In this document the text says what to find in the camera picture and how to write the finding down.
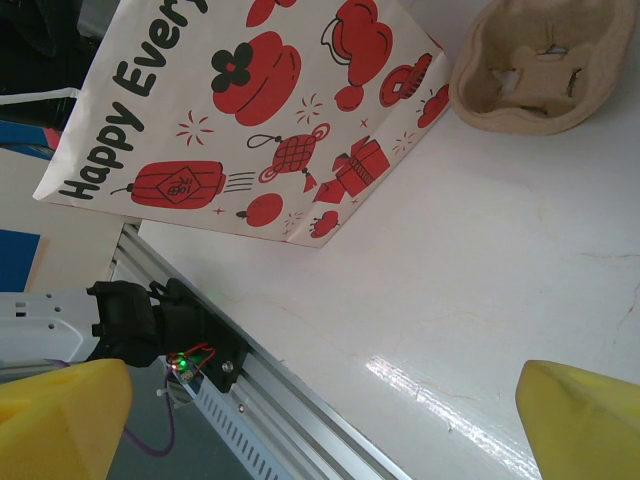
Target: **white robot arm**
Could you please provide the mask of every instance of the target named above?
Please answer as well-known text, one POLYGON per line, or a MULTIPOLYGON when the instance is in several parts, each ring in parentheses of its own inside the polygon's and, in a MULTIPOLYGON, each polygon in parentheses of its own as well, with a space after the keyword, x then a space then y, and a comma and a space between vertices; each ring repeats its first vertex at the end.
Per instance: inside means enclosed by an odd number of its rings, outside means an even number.
POLYGON ((0 293, 0 362, 52 358, 83 362, 100 338, 97 298, 86 289, 62 293, 0 293))
POLYGON ((150 291, 118 281, 61 293, 0 293, 0 364, 119 358, 148 367, 158 356, 200 344, 216 352, 202 372, 225 393, 239 369, 223 365, 241 366, 248 344, 175 278, 166 286, 152 282, 150 291))

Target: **white table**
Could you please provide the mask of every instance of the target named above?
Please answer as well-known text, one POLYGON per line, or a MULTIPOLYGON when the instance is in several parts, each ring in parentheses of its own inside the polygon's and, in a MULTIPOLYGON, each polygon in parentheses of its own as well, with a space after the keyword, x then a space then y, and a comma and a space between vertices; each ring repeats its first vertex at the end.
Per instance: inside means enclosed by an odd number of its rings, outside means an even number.
POLYGON ((539 478, 525 361, 640 383, 638 84, 636 37, 575 130, 490 134, 449 111, 322 250, 141 236, 410 475, 539 478))

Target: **paper bag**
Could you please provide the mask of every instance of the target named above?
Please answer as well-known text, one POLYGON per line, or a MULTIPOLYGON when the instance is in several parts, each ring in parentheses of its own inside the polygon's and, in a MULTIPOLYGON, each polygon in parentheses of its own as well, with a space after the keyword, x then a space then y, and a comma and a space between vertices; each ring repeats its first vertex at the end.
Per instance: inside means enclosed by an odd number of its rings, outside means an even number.
POLYGON ((34 197, 319 247, 449 76, 395 0, 122 0, 34 197))

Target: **purple wire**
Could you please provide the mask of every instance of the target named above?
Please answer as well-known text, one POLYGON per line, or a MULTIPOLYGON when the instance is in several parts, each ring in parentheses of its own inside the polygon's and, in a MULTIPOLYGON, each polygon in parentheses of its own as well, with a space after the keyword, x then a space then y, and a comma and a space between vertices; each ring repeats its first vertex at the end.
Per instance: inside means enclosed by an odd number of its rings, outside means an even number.
MULTIPOLYGON (((49 362, 51 365, 55 365, 56 367, 60 367, 60 368, 66 368, 71 366, 69 363, 63 360, 47 360, 47 362, 49 362)), ((169 388, 169 378, 171 377, 171 375, 172 375, 171 370, 167 369, 167 371, 164 374, 164 379, 162 382, 162 386, 164 388, 164 394, 163 394, 164 401, 167 407, 167 416, 169 419, 169 442, 167 443, 167 446, 161 450, 156 450, 155 448, 150 447, 149 445, 144 443, 142 440, 140 440, 126 426, 122 431, 122 436, 126 438, 129 441, 129 443, 133 444, 143 453, 146 453, 147 455, 155 458, 162 458, 169 455, 171 450, 173 450, 173 445, 175 444, 175 441, 176 441, 176 429, 173 421, 173 411, 171 410, 171 399, 169 398, 169 393, 167 392, 167 389, 169 388)))

